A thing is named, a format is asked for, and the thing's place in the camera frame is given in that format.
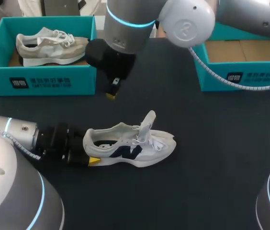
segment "cable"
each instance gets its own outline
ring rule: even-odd
[[[29,150],[27,150],[25,147],[23,147],[12,135],[10,135],[9,133],[5,132],[5,131],[2,131],[0,129],[0,134],[3,135],[4,137],[10,139],[13,143],[14,143],[14,146],[19,149],[21,152],[25,153],[26,155],[34,158],[35,160],[40,160],[40,156],[37,156],[33,153],[31,153]]]
[[[199,64],[207,71],[209,72],[213,77],[215,77],[217,80],[223,82],[224,84],[227,84],[229,86],[241,89],[241,90],[250,90],[250,91],[264,91],[264,90],[270,90],[270,85],[269,86],[261,86],[261,87],[252,87],[252,86],[245,86],[245,85],[239,85],[239,84],[235,84],[233,82],[230,82],[222,77],[220,77],[218,74],[216,74],[215,72],[213,72],[210,68],[208,68],[208,66],[206,66],[201,59],[198,57],[198,55],[194,52],[194,50],[192,48],[188,48],[188,50],[190,51],[191,55],[193,56],[193,58],[199,62]]]

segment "shoe lace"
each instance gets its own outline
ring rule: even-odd
[[[75,39],[72,34],[67,34],[64,31],[54,30],[57,33],[56,38],[63,38],[64,40],[56,42],[56,44],[65,43],[65,47],[70,47],[74,42]]]
[[[140,126],[134,126],[133,128],[134,130],[139,130]],[[161,139],[153,136],[151,134],[151,131],[149,130],[148,133],[146,134],[146,137],[144,139],[144,141],[140,141],[138,140],[138,135],[136,136],[136,139],[133,139],[132,142],[133,145],[145,145],[145,144],[149,144],[152,146],[152,148],[156,151],[161,151],[163,149],[163,147],[165,146],[165,144],[161,141]]]

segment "black table surface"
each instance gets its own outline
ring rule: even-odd
[[[190,54],[151,39],[116,100],[95,96],[0,97],[0,115],[40,126],[82,129],[139,125],[155,110],[154,129],[177,148],[147,168],[34,166],[62,197],[66,230],[258,230],[256,197],[270,173],[270,92],[203,93]]]

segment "teal shoe box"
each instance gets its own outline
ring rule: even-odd
[[[217,23],[209,40],[270,40],[270,38],[250,34]],[[205,44],[196,46],[193,48],[193,50],[205,65],[207,65],[212,71],[228,81],[240,85],[254,87],[270,85],[270,61],[212,63],[208,58]],[[202,91],[240,90],[226,85],[214,78],[197,61],[195,61],[195,66]]]
[[[0,21],[0,96],[93,95],[96,69],[90,65],[8,67],[17,34],[34,35],[43,27],[74,36],[97,37],[90,16],[11,17]]]

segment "shoe box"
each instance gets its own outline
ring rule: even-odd
[[[270,85],[270,38],[216,24],[212,36],[193,49],[212,71],[245,86]],[[202,91],[239,90],[212,77],[195,61]]]
[[[96,69],[73,65],[23,67],[16,50],[17,34],[34,35],[43,27],[74,36],[97,38],[93,16],[11,17],[0,21],[0,96],[93,95]]]

